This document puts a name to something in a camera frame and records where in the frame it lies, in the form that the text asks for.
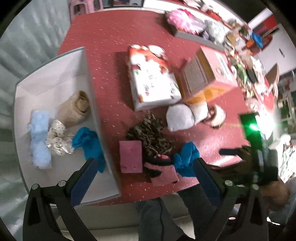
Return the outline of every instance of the black handle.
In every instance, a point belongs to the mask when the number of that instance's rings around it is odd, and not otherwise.
[[[279,49],[279,51],[280,51],[281,55],[282,55],[282,56],[283,56],[283,58],[284,58],[284,57],[285,57],[285,55],[284,55],[283,51],[282,51],[281,49]]]

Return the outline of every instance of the blue gripper pad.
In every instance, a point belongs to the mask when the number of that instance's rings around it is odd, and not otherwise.
[[[219,207],[222,201],[221,190],[198,158],[193,162],[193,170],[210,203]]]
[[[98,161],[93,159],[70,191],[70,205],[79,205],[98,172]]]

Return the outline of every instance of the person's leg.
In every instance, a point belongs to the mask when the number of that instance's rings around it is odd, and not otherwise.
[[[173,221],[161,198],[138,202],[139,241],[177,241],[184,232]]]
[[[179,191],[178,194],[188,208],[193,221],[195,238],[197,238],[210,221],[216,207],[210,204],[202,186],[199,184]]]

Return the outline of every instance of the blue glove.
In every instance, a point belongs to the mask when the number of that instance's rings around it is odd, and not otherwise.
[[[78,148],[80,146],[83,149],[85,160],[96,159],[98,161],[98,172],[103,173],[106,161],[96,132],[87,127],[80,128],[73,137],[72,147]]]
[[[195,177],[192,162],[199,157],[200,153],[196,149],[196,146],[193,144],[193,142],[188,142],[184,144],[179,154],[174,154],[174,167],[176,171],[183,177]]]

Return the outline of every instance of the rolled beige cloth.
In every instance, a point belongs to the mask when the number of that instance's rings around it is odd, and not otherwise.
[[[85,121],[90,113],[87,94],[78,91],[60,105],[57,118],[65,127],[71,127]]]

